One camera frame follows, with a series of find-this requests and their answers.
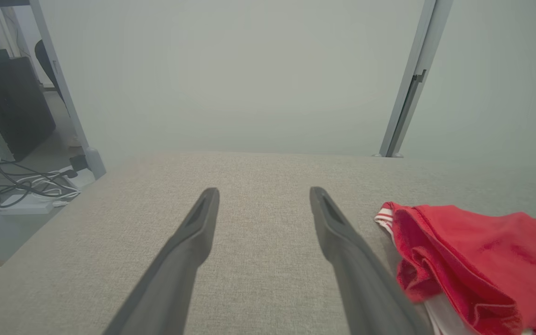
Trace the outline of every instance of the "red and white striped trim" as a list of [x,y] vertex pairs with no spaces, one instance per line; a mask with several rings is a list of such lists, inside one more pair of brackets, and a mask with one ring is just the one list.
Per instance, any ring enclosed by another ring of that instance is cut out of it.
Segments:
[[394,222],[392,210],[389,208],[380,209],[380,211],[374,218],[374,221],[390,233],[390,237],[392,237],[392,242],[394,242],[394,234],[392,233],[392,224]]

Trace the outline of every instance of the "black chair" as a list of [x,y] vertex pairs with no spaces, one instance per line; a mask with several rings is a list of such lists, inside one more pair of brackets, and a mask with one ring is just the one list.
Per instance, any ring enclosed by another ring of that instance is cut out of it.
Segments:
[[40,66],[45,70],[45,73],[47,74],[47,77],[51,80],[53,83],[53,86],[57,90],[57,93],[59,93],[59,96],[63,100],[63,95],[61,95],[61,91],[59,90],[59,84],[57,83],[57,79],[55,78],[55,72],[53,72],[53,67],[51,66],[51,61],[49,61],[49,56],[47,55],[47,51],[45,50],[45,44],[43,44],[43,40],[40,40],[36,43],[34,46],[34,53],[36,54],[36,59],[39,60]]

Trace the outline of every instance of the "metal frame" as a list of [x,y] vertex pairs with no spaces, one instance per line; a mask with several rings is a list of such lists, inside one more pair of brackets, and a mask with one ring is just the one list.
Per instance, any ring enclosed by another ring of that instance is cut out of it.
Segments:
[[57,79],[59,90],[61,91],[61,94],[63,95],[63,100],[66,103],[67,112],[69,113],[70,119],[72,119],[73,126],[76,129],[78,140],[80,140],[80,143],[84,148],[84,153],[88,161],[88,166],[91,168],[92,173],[94,174],[96,179],[101,178],[103,174],[107,172],[107,170],[102,163],[102,158],[101,155],[98,153],[98,150],[88,144],[86,134],[80,124],[80,119],[76,112],[74,102],[72,101],[70,90],[67,87],[66,78],[64,77],[63,71],[59,66],[57,53],[55,53],[55,48],[53,47],[53,40],[51,40],[51,34],[49,34],[47,22],[45,21],[45,15],[43,14],[42,8],[40,7],[40,1],[30,0],[30,6],[32,7],[32,13],[34,13],[36,26],[39,28],[40,37],[42,38],[43,44],[45,45],[47,56],[49,57],[49,60],[51,61],[51,66],[53,67],[53,71],[55,72],[55,78]]
[[423,91],[454,0],[426,0],[382,146],[376,156],[402,158],[398,152]]

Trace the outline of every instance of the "power strip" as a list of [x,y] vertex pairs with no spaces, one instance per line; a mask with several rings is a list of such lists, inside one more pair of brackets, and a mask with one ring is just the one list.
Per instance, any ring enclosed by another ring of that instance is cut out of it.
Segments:
[[[23,194],[11,195],[6,201],[2,203],[3,206],[18,201]],[[1,208],[1,215],[19,215],[19,214],[48,214],[53,210],[53,201],[40,201],[32,196],[32,194],[26,195],[19,203]]]

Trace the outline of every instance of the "gray wall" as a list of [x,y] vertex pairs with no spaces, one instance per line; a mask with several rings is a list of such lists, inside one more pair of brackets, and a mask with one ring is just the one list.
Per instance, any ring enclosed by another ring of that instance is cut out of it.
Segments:
[[89,145],[371,155],[423,0],[40,0]]
[[400,150],[536,165],[536,0],[455,0]]

